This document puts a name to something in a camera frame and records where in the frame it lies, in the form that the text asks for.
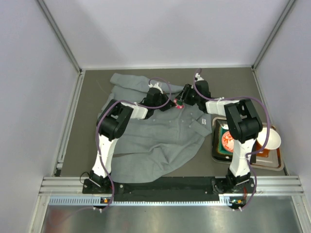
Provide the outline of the grey button-up shirt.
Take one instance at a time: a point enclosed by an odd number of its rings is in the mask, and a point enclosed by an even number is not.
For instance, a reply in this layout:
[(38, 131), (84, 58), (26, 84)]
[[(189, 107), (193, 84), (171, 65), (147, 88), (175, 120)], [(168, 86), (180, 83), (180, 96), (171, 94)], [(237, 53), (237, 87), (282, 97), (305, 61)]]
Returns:
[(131, 119), (115, 146), (111, 178), (118, 183), (153, 182), (191, 160), (211, 133), (211, 116), (196, 105)]

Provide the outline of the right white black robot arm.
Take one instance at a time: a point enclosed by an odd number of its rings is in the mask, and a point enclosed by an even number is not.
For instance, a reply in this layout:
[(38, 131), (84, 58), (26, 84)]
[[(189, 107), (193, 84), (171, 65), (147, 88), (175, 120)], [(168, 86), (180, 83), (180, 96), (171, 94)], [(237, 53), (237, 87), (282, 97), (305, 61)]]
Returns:
[(185, 85), (174, 103), (177, 107), (197, 105), (206, 114), (226, 118), (228, 131), (234, 139), (233, 157), (225, 178), (214, 178), (211, 183), (215, 193), (237, 192), (250, 181), (250, 157), (262, 131), (262, 121), (250, 99), (215, 99), (204, 94), (210, 94), (208, 83), (196, 81), (193, 85)]

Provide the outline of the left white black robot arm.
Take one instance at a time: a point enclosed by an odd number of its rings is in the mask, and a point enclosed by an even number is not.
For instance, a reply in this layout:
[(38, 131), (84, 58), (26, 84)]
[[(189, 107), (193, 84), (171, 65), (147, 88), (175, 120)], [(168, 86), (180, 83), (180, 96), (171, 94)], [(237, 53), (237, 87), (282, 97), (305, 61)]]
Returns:
[(151, 86), (139, 103), (112, 99), (96, 123), (97, 156), (85, 187), (98, 188), (101, 192), (114, 190), (111, 178), (111, 163), (115, 146), (124, 134), (131, 119), (149, 119), (154, 110), (167, 111), (175, 107), (171, 95), (159, 87)]

